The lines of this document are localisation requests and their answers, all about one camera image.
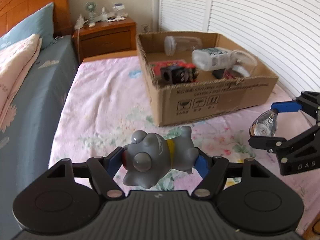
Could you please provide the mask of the black toy cube robot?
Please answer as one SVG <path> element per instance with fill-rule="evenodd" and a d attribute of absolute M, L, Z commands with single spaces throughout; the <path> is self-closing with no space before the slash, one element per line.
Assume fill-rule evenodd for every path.
<path fill-rule="evenodd" d="M 199 71 L 192 63 L 177 63 L 160 68 L 162 81 L 169 85 L 195 82 Z"/>

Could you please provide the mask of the grey elephant toy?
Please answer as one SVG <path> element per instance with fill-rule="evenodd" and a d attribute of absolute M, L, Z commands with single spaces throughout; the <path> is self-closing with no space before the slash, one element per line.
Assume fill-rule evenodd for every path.
<path fill-rule="evenodd" d="M 124 146 L 122 163 L 127 173 L 123 184 L 149 189 L 172 169 L 191 173 L 198 157 L 189 126 L 183 126 L 181 134 L 172 139 L 137 130 Z"/>

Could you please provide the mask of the clear dome watch case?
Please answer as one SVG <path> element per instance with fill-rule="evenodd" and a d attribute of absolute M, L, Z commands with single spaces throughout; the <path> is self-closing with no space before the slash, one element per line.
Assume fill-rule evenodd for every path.
<path fill-rule="evenodd" d="M 258 116 L 249 129 L 250 136 L 273 137 L 277 131 L 278 111 L 270 109 Z"/>

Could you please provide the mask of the wooden nightstand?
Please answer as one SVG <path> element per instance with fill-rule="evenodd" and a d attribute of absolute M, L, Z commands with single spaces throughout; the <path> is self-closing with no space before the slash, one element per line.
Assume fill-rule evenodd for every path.
<path fill-rule="evenodd" d="M 93 56 L 136 50 L 136 22 L 131 18 L 85 25 L 73 34 L 79 62 Z"/>

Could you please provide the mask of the wooden headboard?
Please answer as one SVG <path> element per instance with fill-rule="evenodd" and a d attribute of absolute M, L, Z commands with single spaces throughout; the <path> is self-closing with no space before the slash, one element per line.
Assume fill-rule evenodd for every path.
<path fill-rule="evenodd" d="M 73 33 L 68 0 L 1 0 L 1 35 L 6 34 L 29 15 L 53 2 L 54 35 Z"/>

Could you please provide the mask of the pink floral cloth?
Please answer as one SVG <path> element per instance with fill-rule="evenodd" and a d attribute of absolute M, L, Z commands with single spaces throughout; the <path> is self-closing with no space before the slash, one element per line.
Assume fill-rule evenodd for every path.
<path fill-rule="evenodd" d="M 248 144 L 252 122 L 270 105 L 290 97 L 276 86 L 263 105 L 191 124 L 194 145 L 208 155 L 220 155 L 234 163 L 255 158 L 279 174 L 274 154 Z M 180 135 L 181 127 L 158 127 L 151 114 L 144 76 L 138 57 L 102 60 L 80 65 L 66 96 L 55 133 L 49 165 L 62 158 L 73 162 L 108 155 L 131 141 L 136 130 L 160 134 L 165 139 Z"/>

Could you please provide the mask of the clear spray bottle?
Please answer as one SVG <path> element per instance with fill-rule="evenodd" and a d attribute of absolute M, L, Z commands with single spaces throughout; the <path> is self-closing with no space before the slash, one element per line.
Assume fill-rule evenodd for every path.
<path fill-rule="evenodd" d="M 108 16 L 107 16 L 107 12 L 105 10 L 105 7 L 102 7 L 102 9 L 101 9 L 100 20 L 101 20 L 101 22 L 105 22 L 108 20 Z"/>

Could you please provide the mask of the blue bed sheet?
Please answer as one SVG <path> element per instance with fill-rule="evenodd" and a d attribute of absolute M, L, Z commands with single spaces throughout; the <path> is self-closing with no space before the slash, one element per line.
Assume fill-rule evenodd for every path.
<path fill-rule="evenodd" d="M 47 170 L 54 135 L 78 68 L 67 35 L 42 50 L 8 110 L 1 129 L 1 239 L 19 231 L 15 197 Z"/>

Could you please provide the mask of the clear plastic jar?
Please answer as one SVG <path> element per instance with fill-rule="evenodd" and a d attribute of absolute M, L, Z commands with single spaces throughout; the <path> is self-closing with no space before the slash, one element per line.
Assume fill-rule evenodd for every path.
<path fill-rule="evenodd" d="M 166 36 L 164 39 L 164 51 L 167 56 L 197 49 L 202 49 L 202 41 L 198 37 Z"/>

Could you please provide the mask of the pink red book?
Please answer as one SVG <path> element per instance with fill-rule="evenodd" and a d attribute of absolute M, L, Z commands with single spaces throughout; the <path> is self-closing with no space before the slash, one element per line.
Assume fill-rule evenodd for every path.
<path fill-rule="evenodd" d="M 185 66 L 184 60 L 169 60 L 169 61 L 153 61 L 150 66 L 153 68 L 156 76 L 161 76 L 161 68 L 170 67 L 173 65 Z"/>

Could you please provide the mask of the blue pillow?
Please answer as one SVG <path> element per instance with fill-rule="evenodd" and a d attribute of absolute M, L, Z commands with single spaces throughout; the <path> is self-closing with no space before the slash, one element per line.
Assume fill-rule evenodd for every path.
<path fill-rule="evenodd" d="M 51 45 L 54 40 L 53 9 L 54 3 L 51 2 L 14 26 L 1 37 L 1 50 L 33 34 L 42 38 L 41 49 Z"/>

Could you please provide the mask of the red toy cube robot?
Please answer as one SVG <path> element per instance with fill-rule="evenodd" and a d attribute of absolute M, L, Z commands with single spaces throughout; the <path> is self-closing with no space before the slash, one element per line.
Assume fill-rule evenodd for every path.
<path fill-rule="evenodd" d="M 236 75 L 232 69 L 217 69 L 212 71 L 212 75 L 216 79 L 235 79 Z"/>

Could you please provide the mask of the small green desk fan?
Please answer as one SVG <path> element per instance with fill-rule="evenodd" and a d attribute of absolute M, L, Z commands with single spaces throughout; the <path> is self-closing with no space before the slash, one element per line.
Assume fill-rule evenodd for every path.
<path fill-rule="evenodd" d="M 93 28 L 95 26 L 95 9 L 96 4 L 94 2 L 87 2 L 85 9 L 88 12 L 88 27 Z"/>

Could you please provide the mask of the medical wipes plastic canister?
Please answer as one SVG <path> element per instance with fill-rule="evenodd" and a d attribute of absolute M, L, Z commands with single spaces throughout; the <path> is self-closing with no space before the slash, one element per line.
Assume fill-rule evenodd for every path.
<path fill-rule="evenodd" d="M 220 47 L 197 49 L 192 52 L 191 59 L 197 68 L 209 72 L 228 67 L 232 62 L 232 51 Z"/>

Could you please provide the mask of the white power strip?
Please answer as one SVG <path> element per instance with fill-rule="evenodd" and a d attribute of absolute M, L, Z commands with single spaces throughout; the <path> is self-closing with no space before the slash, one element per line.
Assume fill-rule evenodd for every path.
<path fill-rule="evenodd" d="M 78 19 L 76 20 L 74 29 L 75 29 L 75 30 L 80 30 L 81 28 L 84 27 L 84 24 L 85 24 L 85 19 L 84 19 L 84 17 L 80 14 L 79 17 L 78 17 Z"/>

